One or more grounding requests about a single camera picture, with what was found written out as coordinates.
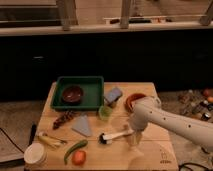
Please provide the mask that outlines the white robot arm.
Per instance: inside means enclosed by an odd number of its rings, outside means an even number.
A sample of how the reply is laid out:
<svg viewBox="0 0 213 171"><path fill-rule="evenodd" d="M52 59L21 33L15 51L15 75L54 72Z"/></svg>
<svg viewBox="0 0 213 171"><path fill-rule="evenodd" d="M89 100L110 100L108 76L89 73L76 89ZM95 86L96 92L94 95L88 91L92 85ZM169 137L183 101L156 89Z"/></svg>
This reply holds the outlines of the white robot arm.
<svg viewBox="0 0 213 171"><path fill-rule="evenodd" d="M193 118L176 115L161 108L158 97L147 96L133 105L129 125L134 131L144 131L149 123L176 133L213 152L213 124Z"/></svg>

